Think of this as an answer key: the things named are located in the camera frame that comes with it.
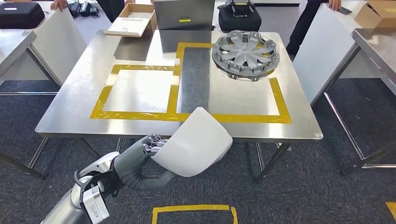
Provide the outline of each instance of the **yellow tape square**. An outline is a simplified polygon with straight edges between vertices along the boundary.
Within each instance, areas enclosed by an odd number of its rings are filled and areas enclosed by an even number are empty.
[[[211,43],[187,43],[181,42],[177,46],[175,66],[146,66],[116,64],[113,66],[105,87],[100,93],[99,99],[92,111],[91,119],[134,119],[134,120],[163,120],[163,121],[185,121],[189,113],[177,113],[177,98],[179,95],[179,85],[182,75],[182,65],[184,51],[186,48],[211,48]],[[115,83],[120,70],[160,70],[173,71],[173,82],[170,87],[168,107],[166,113],[163,112],[120,112],[104,111],[103,108],[110,95],[110,91]],[[270,78],[269,83],[274,94],[279,115],[245,115],[245,114],[212,114],[220,123],[280,123],[290,124],[291,118],[284,101],[281,88],[277,78]]]
[[[235,207],[226,204],[199,204],[199,205],[179,205],[153,208],[153,221],[151,224],[157,224],[158,213],[160,212],[175,212],[175,211],[204,211],[204,210],[222,210],[231,211],[233,215],[233,224],[238,224],[238,217],[236,215]]]

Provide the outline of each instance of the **open cardboard box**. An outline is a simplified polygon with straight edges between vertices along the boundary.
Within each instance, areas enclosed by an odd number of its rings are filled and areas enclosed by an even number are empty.
[[[157,17],[153,5],[128,3],[104,32],[107,35],[141,37],[145,30],[154,31],[156,28]]]
[[[396,1],[368,0],[355,17],[363,28],[396,27]]]

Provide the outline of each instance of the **white curved plastic part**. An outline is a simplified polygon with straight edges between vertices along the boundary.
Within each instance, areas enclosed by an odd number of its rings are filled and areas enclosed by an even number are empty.
[[[177,175],[191,177],[221,160],[232,143],[225,128],[197,107],[152,159]]]

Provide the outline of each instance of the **black bag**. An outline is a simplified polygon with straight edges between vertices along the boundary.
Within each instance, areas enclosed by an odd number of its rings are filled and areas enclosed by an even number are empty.
[[[45,15],[37,2],[0,4],[0,29],[33,29]]]
[[[227,7],[219,9],[219,25],[221,31],[231,32],[233,30],[243,31],[259,31],[261,26],[261,17],[254,8],[253,12],[249,12],[247,17],[234,17],[232,11]]]

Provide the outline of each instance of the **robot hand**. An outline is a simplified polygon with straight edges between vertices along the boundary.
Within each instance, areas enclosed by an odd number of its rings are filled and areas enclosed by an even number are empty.
[[[162,136],[146,136],[115,159],[114,170],[120,177],[122,185],[132,189],[151,190],[166,186],[173,178],[173,173],[166,171],[160,176],[143,175],[142,167],[150,156],[155,155],[165,144]]]

